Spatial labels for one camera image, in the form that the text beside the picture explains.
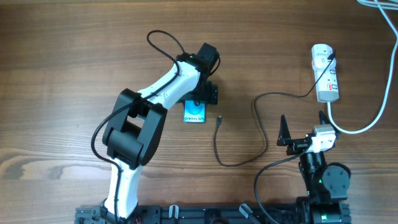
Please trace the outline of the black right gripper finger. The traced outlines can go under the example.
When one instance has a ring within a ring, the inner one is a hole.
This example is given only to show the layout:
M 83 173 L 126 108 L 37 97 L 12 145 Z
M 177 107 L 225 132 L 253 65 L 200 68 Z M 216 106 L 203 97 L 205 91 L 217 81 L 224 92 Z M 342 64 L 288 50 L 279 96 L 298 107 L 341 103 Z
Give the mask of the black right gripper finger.
M 318 112 L 319 115 L 319 120 L 320 120 L 320 124 L 321 125 L 326 125 L 326 124 L 330 124 L 331 127 L 335 130 L 335 134 L 339 134 L 340 131 L 335 127 L 335 125 L 333 125 L 331 123 L 331 121 L 326 117 L 326 115 L 324 114 L 324 112 L 322 110 L 320 110 Z
M 287 125 L 287 120 L 285 118 L 285 115 L 283 114 L 280 117 L 280 130 L 279 130 L 279 135 L 277 139 L 277 145 L 278 146 L 288 146 L 291 144 L 292 139 L 290 136 L 290 131 L 289 127 Z

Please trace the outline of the blue Galaxy S25 smartphone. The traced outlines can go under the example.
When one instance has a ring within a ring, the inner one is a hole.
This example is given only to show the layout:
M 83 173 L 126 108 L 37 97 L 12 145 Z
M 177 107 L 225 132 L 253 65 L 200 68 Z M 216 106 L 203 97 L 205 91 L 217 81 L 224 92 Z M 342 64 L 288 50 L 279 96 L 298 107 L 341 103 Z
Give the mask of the blue Galaxy S25 smartphone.
M 205 104 L 195 101 L 185 101 L 183 121 L 185 123 L 204 123 Z

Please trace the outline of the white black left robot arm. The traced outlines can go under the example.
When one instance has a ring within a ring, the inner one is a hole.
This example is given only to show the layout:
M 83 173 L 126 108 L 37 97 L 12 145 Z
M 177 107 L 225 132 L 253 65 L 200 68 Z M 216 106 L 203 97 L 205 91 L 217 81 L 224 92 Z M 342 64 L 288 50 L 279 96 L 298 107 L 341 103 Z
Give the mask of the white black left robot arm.
M 108 223 L 133 219 L 142 168 L 159 146 L 168 110 L 183 101 L 217 104 L 218 87 L 208 77 L 219 59 L 217 49 L 204 43 L 197 54 L 184 52 L 174 58 L 170 71 L 151 86 L 119 94 L 112 113 L 100 125 L 112 167 L 109 195 L 100 206 Z

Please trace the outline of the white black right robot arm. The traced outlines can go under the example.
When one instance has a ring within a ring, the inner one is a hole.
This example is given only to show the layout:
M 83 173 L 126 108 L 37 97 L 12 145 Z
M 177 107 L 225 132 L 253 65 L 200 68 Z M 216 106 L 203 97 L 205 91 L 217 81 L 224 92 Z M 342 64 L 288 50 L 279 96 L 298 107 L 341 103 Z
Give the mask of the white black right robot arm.
M 280 118 L 278 146 L 287 148 L 288 156 L 298 156 L 299 171 L 305 182 L 307 196 L 295 202 L 296 223 L 351 223 L 348 199 L 351 171 L 339 162 L 327 163 L 325 153 L 335 147 L 339 131 L 319 112 L 320 124 L 304 138 L 293 139 L 287 120 Z

